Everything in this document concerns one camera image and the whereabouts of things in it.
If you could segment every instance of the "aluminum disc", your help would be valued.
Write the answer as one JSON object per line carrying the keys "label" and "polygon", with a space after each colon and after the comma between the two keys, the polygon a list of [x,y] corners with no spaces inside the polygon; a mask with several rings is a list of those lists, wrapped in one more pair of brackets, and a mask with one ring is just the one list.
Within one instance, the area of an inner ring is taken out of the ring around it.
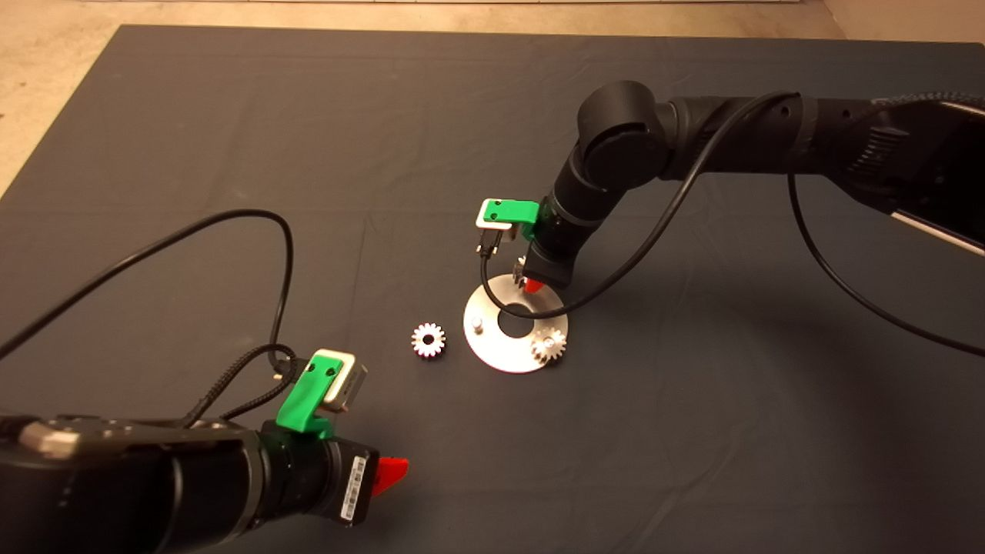
{"label": "aluminum disc", "polygon": [[[519,304],[531,312],[554,310],[563,306],[551,287],[545,285],[536,294],[528,295],[513,282],[512,275],[490,279],[492,293],[504,304]],[[480,286],[465,305],[462,324],[469,346],[480,360],[509,374],[529,374],[544,367],[531,352],[534,335],[541,329],[554,328],[567,335],[567,315],[550,319],[532,319],[534,328],[523,337],[511,337],[499,328],[501,310],[493,304]]]}

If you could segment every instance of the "dark gray table mat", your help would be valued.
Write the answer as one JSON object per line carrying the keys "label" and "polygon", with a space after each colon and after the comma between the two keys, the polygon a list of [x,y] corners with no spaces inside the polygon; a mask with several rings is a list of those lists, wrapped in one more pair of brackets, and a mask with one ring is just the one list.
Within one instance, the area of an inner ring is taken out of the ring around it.
{"label": "dark gray table mat", "polygon": [[[371,374],[340,434],[411,459],[366,525],[270,524],[215,552],[872,552],[985,548],[985,367],[863,311],[796,234],[782,179],[707,175],[666,237],[508,376],[461,330],[486,196],[547,190],[596,87],[985,93],[981,45],[124,27],[0,202],[0,336],[209,213],[295,228],[283,337]],[[634,191],[569,298],[645,236]],[[831,262],[893,312],[982,343],[985,264],[804,179]],[[496,272],[518,246],[504,249]],[[124,274],[3,364],[0,405],[183,413],[266,338],[278,234],[230,223]],[[418,323],[448,330],[416,359]],[[270,385],[258,365],[220,402]],[[244,417],[255,425],[274,407]]]}

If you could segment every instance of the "sticker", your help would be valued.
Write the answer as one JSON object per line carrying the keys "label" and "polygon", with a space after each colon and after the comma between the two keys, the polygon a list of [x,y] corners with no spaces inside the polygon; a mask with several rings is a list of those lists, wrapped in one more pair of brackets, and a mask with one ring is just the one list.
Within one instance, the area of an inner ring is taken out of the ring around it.
{"label": "sticker", "polygon": [[360,487],[362,486],[362,474],[366,471],[366,458],[356,456],[353,458],[353,470],[349,472],[349,486],[346,487],[346,498],[342,501],[342,519],[352,521],[356,515],[356,502],[360,498]]}

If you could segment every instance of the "white gear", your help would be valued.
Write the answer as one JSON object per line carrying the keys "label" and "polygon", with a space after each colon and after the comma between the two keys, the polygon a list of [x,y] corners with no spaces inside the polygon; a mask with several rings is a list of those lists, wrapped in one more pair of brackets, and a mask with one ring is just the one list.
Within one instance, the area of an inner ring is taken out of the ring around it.
{"label": "white gear", "polygon": [[531,342],[531,352],[538,362],[547,364],[564,354],[565,345],[567,345],[567,337],[564,336],[564,333],[549,327],[537,331],[537,334],[534,335]]}
{"label": "white gear", "polygon": [[438,356],[444,350],[444,331],[440,325],[421,323],[411,335],[411,345],[422,358]]}

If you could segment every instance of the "small metal gear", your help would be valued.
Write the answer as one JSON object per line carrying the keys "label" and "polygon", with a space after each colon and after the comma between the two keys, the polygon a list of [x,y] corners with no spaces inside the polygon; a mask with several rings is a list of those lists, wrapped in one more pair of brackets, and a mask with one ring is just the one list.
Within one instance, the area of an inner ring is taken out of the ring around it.
{"label": "small metal gear", "polygon": [[521,256],[516,258],[516,263],[513,264],[513,282],[516,283],[518,288],[523,288],[527,281],[527,278],[523,276],[523,266],[527,263],[527,256]]}
{"label": "small metal gear", "polygon": [[537,331],[537,334],[534,335],[531,342],[531,353],[538,362],[547,364],[564,354],[565,345],[567,345],[567,337],[564,336],[564,333],[549,327]]}
{"label": "small metal gear", "polygon": [[411,345],[422,358],[438,356],[444,350],[444,331],[440,325],[421,323],[411,335]]}

